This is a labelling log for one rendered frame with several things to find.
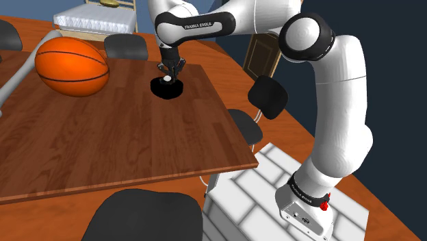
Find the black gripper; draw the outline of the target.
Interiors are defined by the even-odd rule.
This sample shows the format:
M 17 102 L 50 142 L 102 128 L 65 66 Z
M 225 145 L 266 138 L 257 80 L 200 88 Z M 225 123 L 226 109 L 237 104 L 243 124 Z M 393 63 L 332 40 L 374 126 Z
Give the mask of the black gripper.
M 182 71 L 185 65 L 185 59 L 181 58 L 176 47 L 163 48 L 160 47 L 161 62 L 157 68 L 166 76 L 172 77 L 172 82 L 177 80 L 178 74 Z

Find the black bowl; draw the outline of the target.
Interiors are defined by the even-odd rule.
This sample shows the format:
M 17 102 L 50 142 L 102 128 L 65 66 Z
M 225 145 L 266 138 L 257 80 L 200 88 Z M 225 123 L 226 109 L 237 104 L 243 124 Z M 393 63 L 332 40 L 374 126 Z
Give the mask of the black bowl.
M 157 77 L 151 80 L 151 92 L 161 99 L 179 97 L 183 92 L 183 82 L 178 79 L 175 82 L 172 82 L 172 80 L 166 82 L 164 81 L 164 77 Z

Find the dark grey chair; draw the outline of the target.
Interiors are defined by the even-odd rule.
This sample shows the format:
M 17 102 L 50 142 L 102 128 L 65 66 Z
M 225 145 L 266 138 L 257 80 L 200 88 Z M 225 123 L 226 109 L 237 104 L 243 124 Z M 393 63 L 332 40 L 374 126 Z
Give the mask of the dark grey chair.
M 0 19 L 0 49 L 21 51 L 23 44 L 16 28 L 9 22 Z
M 95 211 L 81 241 L 202 241 L 198 202 L 179 192 L 125 189 Z
M 104 39 L 104 49 L 109 58 L 148 60 L 146 41 L 139 35 L 110 35 Z

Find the brown wooden table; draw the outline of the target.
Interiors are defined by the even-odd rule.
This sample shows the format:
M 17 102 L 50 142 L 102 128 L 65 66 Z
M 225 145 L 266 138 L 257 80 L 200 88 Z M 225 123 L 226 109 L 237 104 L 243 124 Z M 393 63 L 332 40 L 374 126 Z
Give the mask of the brown wooden table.
M 225 173 L 258 165 L 203 68 L 184 91 L 150 89 L 152 61 L 110 59 L 105 87 L 67 97 L 30 72 L 0 117 L 0 205 Z

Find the bed with white mattress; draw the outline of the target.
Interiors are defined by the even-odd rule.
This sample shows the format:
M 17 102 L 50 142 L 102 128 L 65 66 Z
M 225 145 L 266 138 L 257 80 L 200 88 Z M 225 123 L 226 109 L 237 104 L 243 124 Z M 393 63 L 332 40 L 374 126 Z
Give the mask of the bed with white mattress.
M 112 34 L 138 32 L 135 0 L 85 0 L 53 16 L 63 36 L 103 41 Z

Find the brown wooden door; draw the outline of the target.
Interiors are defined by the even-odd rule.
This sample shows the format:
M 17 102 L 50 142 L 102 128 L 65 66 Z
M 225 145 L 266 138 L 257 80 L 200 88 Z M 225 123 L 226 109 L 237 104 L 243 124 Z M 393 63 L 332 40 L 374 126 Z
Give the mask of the brown wooden door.
M 253 34 L 250 38 L 243 70 L 253 80 L 260 75 L 273 77 L 280 58 L 278 36 Z

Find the orange basketball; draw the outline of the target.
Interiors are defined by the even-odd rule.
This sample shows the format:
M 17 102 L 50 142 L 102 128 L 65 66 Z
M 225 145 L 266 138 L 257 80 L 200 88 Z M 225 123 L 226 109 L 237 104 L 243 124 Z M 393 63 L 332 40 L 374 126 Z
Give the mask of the orange basketball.
M 52 90 L 70 97 L 88 97 L 109 80 L 109 66 L 92 44 L 71 37 L 43 43 L 35 56 L 36 72 Z

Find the black chair with metal legs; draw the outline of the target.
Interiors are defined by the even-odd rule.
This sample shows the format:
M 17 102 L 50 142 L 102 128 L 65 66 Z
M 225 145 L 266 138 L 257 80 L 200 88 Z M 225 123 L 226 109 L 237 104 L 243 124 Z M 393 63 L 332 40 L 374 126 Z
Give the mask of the black chair with metal legs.
M 252 151 L 263 138 L 263 132 L 258 124 L 260 118 L 264 116 L 269 120 L 275 119 L 285 109 L 288 98 L 286 89 L 279 82 L 271 77 L 261 75 L 248 91 L 248 101 L 258 109 L 255 117 L 251 117 L 242 110 L 228 109 Z

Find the white brick-patterned robot stand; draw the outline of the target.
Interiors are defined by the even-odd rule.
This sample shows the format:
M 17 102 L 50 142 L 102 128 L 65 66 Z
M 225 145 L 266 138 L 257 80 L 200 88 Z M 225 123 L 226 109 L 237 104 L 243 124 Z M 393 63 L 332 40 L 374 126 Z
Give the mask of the white brick-patterned robot stand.
M 207 193 L 202 241 L 313 241 L 280 217 L 275 200 L 300 163 L 273 144 L 255 157 L 257 168 L 222 173 Z

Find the grey baseball bat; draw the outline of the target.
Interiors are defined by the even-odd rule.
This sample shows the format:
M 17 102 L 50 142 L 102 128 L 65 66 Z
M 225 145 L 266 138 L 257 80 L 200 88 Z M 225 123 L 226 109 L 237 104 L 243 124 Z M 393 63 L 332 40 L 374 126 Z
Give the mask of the grey baseball bat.
M 16 90 L 18 85 L 26 78 L 29 72 L 35 67 L 35 56 L 39 48 L 48 40 L 53 38 L 62 37 L 62 34 L 57 30 L 50 31 L 31 52 L 29 57 L 25 60 L 24 64 L 17 70 L 17 72 L 0 88 L 0 117 L 3 112 L 1 108 L 10 95 Z

